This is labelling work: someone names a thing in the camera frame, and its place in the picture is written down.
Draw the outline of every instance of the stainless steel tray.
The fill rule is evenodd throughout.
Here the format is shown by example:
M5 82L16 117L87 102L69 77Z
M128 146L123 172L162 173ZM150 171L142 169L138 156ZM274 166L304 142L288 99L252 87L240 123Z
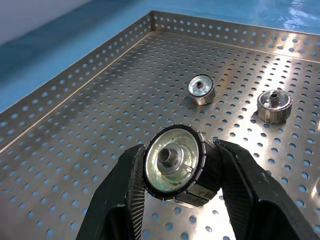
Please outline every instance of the stainless steel tray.
M247 148L320 232L320 37L150 12L0 114L0 238L75 239L124 149L184 123ZM217 95L186 99L209 72ZM293 97L290 118L256 115L264 90ZM220 192L202 208L147 195L143 239L234 240Z

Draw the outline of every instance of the metal bushing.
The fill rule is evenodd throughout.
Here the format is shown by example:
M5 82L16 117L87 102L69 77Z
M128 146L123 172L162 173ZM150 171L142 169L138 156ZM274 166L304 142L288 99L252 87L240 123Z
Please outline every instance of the metal bushing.
M257 99L257 115L269 124L284 122L291 113L292 97L283 90L269 90L261 93Z
M213 142L189 126L165 128L144 154L147 191L157 199L186 207L203 206L222 184L218 151Z
M216 96L215 88L214 80L206 74L196 75L188 82L188 92L198 105L210 104Z

